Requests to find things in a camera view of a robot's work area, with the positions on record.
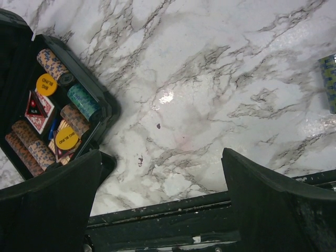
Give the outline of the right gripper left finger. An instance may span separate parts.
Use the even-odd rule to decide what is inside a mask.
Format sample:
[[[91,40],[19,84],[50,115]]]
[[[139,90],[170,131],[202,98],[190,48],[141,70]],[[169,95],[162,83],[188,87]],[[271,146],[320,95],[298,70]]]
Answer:
[[[82,251],[101,176],[93,150],[1,190],[1,251]]]

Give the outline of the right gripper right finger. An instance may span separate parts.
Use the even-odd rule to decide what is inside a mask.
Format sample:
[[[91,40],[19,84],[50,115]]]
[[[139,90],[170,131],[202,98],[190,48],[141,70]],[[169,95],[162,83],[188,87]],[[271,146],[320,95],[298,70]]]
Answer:
[[[244,251],[335,251],[335,191],[225,148],[222,166]]]

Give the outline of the blue round button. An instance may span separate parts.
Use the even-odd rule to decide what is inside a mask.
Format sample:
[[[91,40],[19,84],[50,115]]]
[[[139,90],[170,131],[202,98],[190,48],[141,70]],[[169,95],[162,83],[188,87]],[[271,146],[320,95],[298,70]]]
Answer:
[[[48,140],[52,140],[53,137],[54,137],[54,131],[57,130],[57,125],[58,125],[58,119],[55,118],[51,127],[50,127],[50,130],[49,130],[49,134],[48,134]]]

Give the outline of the yellow round button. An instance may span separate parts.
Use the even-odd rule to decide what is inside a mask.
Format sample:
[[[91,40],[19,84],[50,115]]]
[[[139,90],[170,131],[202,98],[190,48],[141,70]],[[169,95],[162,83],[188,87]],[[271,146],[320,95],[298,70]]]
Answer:
[[[70,150],[79,140],[78,135],[71,127],[61,129],[55,137],[55,144],[61,150]]]

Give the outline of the brown red chip stack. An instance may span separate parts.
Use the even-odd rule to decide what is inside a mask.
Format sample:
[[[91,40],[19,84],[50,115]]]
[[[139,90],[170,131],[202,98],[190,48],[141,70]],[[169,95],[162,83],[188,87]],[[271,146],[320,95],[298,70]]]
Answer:
[[[82,138],[90,130],[90,123],[72,103],[64,106],[60,112],[62,118]]]

